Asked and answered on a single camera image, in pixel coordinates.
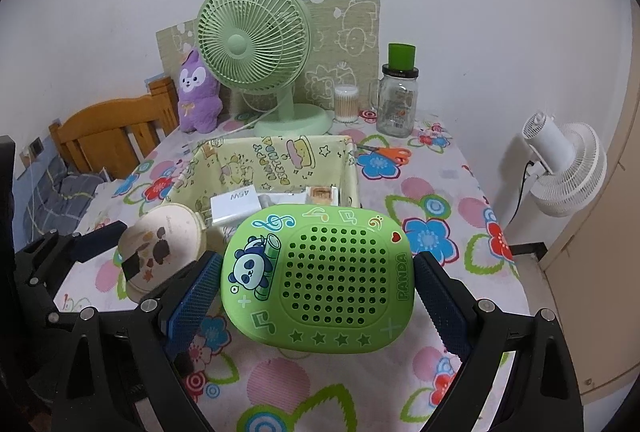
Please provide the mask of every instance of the chair backrest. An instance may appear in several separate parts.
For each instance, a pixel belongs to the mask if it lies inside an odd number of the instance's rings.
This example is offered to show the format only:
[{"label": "chair backrest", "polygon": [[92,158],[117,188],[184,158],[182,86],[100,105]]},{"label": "chair backrest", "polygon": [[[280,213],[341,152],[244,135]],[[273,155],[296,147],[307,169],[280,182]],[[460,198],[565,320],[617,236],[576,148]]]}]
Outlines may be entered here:
[{"label": "chair backrest", "polygon": [[148,95],[101,102],[62,125],[52,123],[49,131],[60,156],[80,172],[100,172],[104,167],[112,177],[126,178],[140,163],[127,127],[146,157],[159,143],[153,122],[165,136],[178,125],[174,82],[161,78],[148,86]]}]

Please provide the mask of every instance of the black cable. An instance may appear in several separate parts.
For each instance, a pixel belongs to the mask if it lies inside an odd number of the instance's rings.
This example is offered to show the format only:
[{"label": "black cable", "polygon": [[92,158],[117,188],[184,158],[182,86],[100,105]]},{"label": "black cable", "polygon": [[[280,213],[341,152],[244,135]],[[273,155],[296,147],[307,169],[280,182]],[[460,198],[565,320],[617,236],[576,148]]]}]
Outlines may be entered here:
[{"label": "black cable", "polygon": [[518,213],[518,209],[520,208],[520,202],[522,201],[522,191],[524,190],[524,182],[527,179],[527,168],[529,168],[532,165],[535,165],[535,164],[531,160],[529,160],[527,162],[527,165],[525,165],[524,167],[524,172],[522,173],[522,183],[520,184],[520,195],[518,196],[518,205],[516,206],[516,211],[513,213],[513,217],[511,218],[511,221],[515,219],[515,216]]}]

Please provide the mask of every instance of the green desk fan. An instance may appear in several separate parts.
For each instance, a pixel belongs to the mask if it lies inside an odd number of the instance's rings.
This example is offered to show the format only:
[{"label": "green desk fan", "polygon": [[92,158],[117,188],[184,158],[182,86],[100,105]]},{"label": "green desk fan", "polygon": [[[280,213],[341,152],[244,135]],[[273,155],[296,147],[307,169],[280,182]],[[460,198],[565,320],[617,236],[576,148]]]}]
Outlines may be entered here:
[{"label": "green desk fan", "polygon": [[197,20],[200,54],[231,89],[276,94],[273,113],[255,122],[257,136],[323,135],[324,109],[293,103],[293,82],[311,47],[310,14],[302,0],[206,0]]},{"label": "green desk fan", "polygon": [[220,293],[239,331],[271,346],[369,352],[398,338],[414,307],[414,263],[400,226],[372,210],[276,205],[245,220]]}]

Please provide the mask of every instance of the floral tablecloth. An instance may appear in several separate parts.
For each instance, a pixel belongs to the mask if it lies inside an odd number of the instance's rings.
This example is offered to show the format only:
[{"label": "floral tablecloth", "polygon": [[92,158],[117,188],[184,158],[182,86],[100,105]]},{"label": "floral tablecloth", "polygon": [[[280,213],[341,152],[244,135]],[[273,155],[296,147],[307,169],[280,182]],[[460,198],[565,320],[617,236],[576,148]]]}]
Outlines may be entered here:
[{"label": "floral tablecloth", "polygon": [[[250,119],[227,119],[207,136],[172,133],[129,178],[103,192],[108,199],[91,207],[78,231],[118,219],[133,224],[164,199],[198,140],[238,129]],[[402,225],[412,252],[430,250],[476,298],[529,314],[494,212],[442,121],[418,114],[410,138],[400,140],[376,134],[375,114],[365,111],[355,123],[334,123],[331,132],[349,135],[356,143],[411,151],[409,163],[401,166],[377,153],[357,155],[362,205],[389,214]],[[234,137],[251,134],[245,130]],[[121,261],[110,250],[75,265],[56,296],[58,307],[132,309]],[[189,352],[194,373],[184,380],[185,386],[218,432],[418,431],[460,367],[418,297],[409,325],[395,342],[354,355],[310,354],[253,342],[230,324],[214,301]],[[489,427],[512,360],[503,356],[475,430]]]}]

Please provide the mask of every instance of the white fan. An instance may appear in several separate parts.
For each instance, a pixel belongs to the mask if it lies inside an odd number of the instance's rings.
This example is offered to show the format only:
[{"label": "white fan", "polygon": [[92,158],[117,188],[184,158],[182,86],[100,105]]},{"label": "white fan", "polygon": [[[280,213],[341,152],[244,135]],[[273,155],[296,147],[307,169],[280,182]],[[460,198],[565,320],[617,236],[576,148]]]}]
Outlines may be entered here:
[{"label": "white fan", "polygon": [[566,217],[596,197],[607,174],[607,154],[586,123],[565,123],[538,112],[524,124],[522,138],[540,161],[527,167],[530,193],[548,216]]}]

